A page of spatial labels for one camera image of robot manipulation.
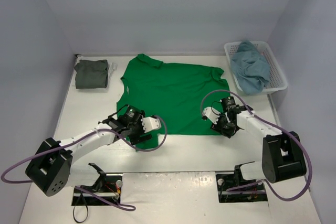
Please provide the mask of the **grey green t shirt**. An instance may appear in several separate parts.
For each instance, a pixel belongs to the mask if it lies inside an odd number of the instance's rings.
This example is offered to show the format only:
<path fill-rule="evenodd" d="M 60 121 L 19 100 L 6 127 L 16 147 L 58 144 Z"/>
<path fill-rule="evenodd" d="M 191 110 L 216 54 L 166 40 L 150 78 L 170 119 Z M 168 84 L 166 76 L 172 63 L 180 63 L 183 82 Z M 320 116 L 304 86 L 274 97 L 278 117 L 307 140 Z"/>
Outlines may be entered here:
<path fill-rule="evenodd" d="M 76 89 L 103 89 L 108 85 L 107 60 L 79 60 L 74 70 Z"/>

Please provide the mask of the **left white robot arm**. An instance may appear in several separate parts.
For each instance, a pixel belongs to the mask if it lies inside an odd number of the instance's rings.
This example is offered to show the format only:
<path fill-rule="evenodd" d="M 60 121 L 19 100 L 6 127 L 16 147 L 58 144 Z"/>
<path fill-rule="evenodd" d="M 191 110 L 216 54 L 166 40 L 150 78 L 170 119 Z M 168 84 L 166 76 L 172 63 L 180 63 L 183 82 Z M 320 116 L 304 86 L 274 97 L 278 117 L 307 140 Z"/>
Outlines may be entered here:
<path fill-rule="evenodd" d="M 145 116 L 143 110 L 128 105 L 123 115 L 109 115 L 98 126 L 76 137 L 57 141 L 44 140 L 28 164 L 25 173 L 48 197 L 67 186 L 71 166 L 88 153 L 105 145 L 128 138 L 132 146 L 150 140 L 150 132 L 161 128 L 155 116 Z"/>

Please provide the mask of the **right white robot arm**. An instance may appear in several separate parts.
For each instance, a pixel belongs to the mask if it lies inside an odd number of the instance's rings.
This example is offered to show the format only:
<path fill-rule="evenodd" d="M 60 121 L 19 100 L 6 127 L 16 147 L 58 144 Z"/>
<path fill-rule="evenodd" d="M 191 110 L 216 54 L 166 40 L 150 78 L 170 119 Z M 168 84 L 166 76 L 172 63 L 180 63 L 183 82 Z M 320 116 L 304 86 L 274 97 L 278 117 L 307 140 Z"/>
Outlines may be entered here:
<path fill-rule="evenodd" d="M 245 188 L 251 180 L 265 179 L 276 183 L 306 174 L 307 167 L 301 148 L 283 130 L 257 119 L 250 106 L 238 105 L 233 97 L 220 101 L 222 112 L 209 106 L 202 116 L 212 122 L 211 129 L 231 138 L 244 130 L 261 143 L 261 158 L 258 161 L 237 165 L 233 184 Z"/>

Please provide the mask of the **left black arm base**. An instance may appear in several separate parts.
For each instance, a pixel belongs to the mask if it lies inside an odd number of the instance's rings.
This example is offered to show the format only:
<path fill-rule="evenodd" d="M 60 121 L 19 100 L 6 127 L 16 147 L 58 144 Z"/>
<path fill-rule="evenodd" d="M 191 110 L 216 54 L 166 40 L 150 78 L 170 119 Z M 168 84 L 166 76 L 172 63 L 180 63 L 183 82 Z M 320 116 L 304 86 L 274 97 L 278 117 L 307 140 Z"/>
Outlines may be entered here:
<path fill-rule="evenodd" d="M 89 163 L 89 171 L 96 171 L 98 177 L 92 182 L 86 180 L 85 184 L 79 185 L 91 193 L 117 205 L 121 202 L 121 187 L 123 186 L 123 175 L 121 173 L 108 173 L 103 171 L 95 163 Z M 108 204 L 98 200 L 88 193 L 74 189 L 72 196 L 72 206 L 107 206 Z"/>

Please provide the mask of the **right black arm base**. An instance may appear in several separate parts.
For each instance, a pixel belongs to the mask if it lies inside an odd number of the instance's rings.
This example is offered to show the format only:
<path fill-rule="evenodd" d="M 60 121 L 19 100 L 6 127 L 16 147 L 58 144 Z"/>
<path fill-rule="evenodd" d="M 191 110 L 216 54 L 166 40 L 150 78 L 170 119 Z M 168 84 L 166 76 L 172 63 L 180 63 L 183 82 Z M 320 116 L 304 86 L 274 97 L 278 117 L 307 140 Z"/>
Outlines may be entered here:
<path fill-rule="evenodd" d="M 258 184 L 255 179 L 243 179 L 241 166 L 236 165 L 234 170 L 228 172 L 215 173 L 219 203 L 267 202 L 264 185 Z"/>

